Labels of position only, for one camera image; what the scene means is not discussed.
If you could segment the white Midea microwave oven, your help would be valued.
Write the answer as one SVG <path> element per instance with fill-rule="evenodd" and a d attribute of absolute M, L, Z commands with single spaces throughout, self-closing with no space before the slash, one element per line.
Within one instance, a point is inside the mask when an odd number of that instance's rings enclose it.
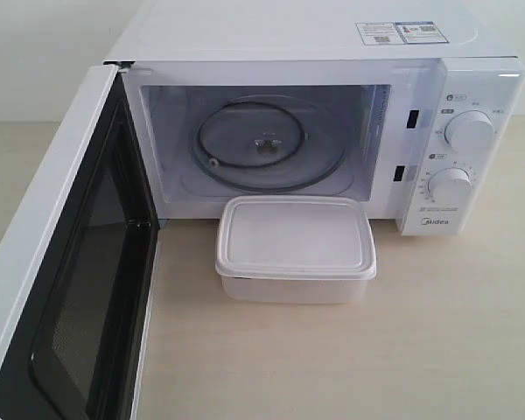
<path fill-rule="evenodd" d="M 432 21 L 447 44 L 364 45 L 356 23 Z M 525 67 L 456 1 L 150 1 L 107 55 L 125 87 L 157 217 L 218 219 L 238 196 L 333 196 L 404 235 L 455 235 L 472 210 Z M 315 185 L 247 192 L 195 163 L 203 116 L 244 95 L 315 103 L 341 126 L 346 156 Z M 494 127 L 487 150 L 455 151 L 445 127 L 478 110 Z M 472 191 L 436 202 L 428 181 L 463 169 Z"/>

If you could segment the white lower timer knob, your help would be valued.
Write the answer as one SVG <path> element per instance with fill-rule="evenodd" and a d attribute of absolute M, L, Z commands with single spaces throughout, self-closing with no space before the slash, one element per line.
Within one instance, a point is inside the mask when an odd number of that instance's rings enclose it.
<path fill-rule="evenodd" d="M 460 168 L 452 167 L 439 171 L 428 181 L 429 195 L 439 203 L 456 204 L 465 201 L 471 191 L 471 180 Z"/>

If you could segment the glass microwave turntable plate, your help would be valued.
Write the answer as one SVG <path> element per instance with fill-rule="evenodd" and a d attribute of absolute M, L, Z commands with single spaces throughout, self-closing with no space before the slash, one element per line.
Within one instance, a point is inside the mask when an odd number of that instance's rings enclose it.
<path fill-rule="evenodd" d="M 190 137 L 197 166 L 253 193 L 284 193 L 331 175 L 347 154 L 340 125 L 319 105 L 283 94 L 244 95 L 203 116 Z"/>

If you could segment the white upper control knob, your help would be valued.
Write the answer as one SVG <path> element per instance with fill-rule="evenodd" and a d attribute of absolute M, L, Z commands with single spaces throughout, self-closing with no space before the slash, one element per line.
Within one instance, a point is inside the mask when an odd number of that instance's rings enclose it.
<path fill-rule="evenodd" d="M 492 145 L 494 126 L 483 112 L 466 111 L 448 122 L 444 137 L 455 151 L 484 151 Z"/>

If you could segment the warning label sticker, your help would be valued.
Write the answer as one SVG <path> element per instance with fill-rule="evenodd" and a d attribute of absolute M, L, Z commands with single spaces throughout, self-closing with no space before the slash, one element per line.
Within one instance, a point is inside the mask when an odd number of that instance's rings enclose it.
<path fill-rule="evenodd" d="M 356 23 L 365 46 L 447 44 L 445 35 L 432 21 Z"/>

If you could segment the white lidded plastic container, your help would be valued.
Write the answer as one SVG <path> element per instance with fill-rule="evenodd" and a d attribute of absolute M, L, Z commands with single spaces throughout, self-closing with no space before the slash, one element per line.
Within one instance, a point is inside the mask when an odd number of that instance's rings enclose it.
<path fill-rule="evenodd" d="M 224 207 L 215 269 L 236 300 L 344 304 L 377 274 L 361 203 L 343 197 L 241 196 Z"/>

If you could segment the white microwave door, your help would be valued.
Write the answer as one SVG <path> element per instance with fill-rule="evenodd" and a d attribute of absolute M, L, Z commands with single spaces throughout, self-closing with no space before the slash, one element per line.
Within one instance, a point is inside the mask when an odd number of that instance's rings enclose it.
<path fill-rule="evenodd" d="M 114 63 L 89 69 L 0 242 L 0 419 L 133 419 L 158 215 Z"/>

